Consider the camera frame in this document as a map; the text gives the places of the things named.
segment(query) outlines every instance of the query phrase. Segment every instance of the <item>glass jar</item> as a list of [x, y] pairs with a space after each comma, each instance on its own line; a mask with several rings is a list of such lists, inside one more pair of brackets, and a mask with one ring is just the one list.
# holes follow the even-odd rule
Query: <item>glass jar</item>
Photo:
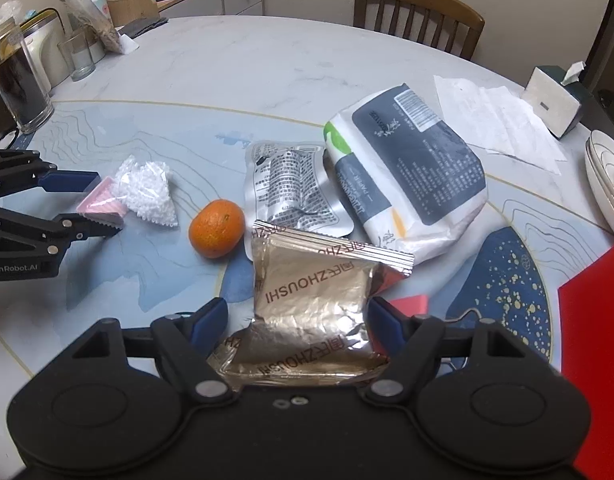
[[30, 134], [53, 114], [53, 104], [13, 18], [0, 24], [0, 95], [20, 132]]

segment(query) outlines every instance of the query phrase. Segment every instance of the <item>glass cup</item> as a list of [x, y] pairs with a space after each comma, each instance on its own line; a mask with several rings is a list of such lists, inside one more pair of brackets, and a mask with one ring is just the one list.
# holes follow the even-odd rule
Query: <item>glass cup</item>
[[52, 101], [13, 18], [0, 24], [0, 95], [23, 134], [33, 133], [53, 114]]
[[58, 44], [58, 48], [69, 67], [72, 80], [80, 81], [96, 69], [83, 28], [74, 30], [67, 41]]

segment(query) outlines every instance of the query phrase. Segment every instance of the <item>white electric kettle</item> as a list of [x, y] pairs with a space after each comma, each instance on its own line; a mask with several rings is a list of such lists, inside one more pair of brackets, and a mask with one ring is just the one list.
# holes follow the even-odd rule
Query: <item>white electric kettle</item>
[[69, 76], [58, 43], [65, 41], [62, 21], [55, 9], [45, 9], [20, 26], [40, 83], [49, 92]]

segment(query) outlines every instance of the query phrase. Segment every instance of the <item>chair backrest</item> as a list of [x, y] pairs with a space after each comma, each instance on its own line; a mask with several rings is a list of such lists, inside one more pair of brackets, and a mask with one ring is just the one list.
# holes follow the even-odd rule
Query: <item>chair backrest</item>
[[107, 0], [109, 13], [115, 27], [122, 27], [138, 18], [158, 18], [155, 0]]
[[[382, 17], [384, 14], [385, 1], [386, 0], [379, 0], [378, 14], [376, 16], [376, 22], [373, 28], [373, 30], [376, 30], [377, 32], [379, 32], [382, 28]], [[367, 17], [367, 2], [368, 0], [356, 0], [354, 5], [354, 27], [364, 28]], [[388, 32], [388, 34], [391, 34], [392, 36], [396, 35], [398, 17], [400, 15], [400, 9], [403, 5], [409, 6], [409, 14], [407, 16], [407, 22], [405, 23], [403, 38], [406, 40], [411, 39], [411, 28], [414, 23], [414, 15], [416, 12], [420, 12], [421, 14], [424, 14], [424, 18], [416, 41], [418, 43], [423, 43], [431, 12], [436, 11], [440, 14], [440, 17], [438, 19], [436, 31], [434, 32], [434, 37], [431, 40], [430, 46], [433, 48], [438, 48], [438, 42], [440, 40], [440, 34], [442, 33], [444, 20], [445, 18], [450, 18], [454, 20], [455, 23], [453, 24], [453, 27], [449, 33], [444, 51], [452, 51], [453, 43], [455, 42], [456, 35], [458, 33], [458, 25], [462, 23], [463, 25], [466, 25], [469, 30], [464, 42], [462, 43], [460, 57], [464, 59], [471, 59], [471, 56], [473, 56], [473, 52], [476, 49], [476, 44], [480, 38], [480, 33], [485, 27], [485, 20], [475, 10], [468, 5], [463, 4], [459, 0], [395, 0]]]

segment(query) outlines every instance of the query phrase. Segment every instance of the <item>gray label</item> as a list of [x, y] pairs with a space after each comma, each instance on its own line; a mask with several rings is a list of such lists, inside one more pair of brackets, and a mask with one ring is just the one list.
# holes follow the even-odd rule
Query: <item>gray label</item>
[[485, 189], [485, 173], [478, 157], [443, 121], [424, 132], [414, 125], [412, 111], [396, 102], [408, 90], [407, 85], [387, 90], [358, 108], [352, 119], [424, 225], [431, 225]]
[[353, 153], [338, 160], [336, 175], [363, 224], [391, 206]]

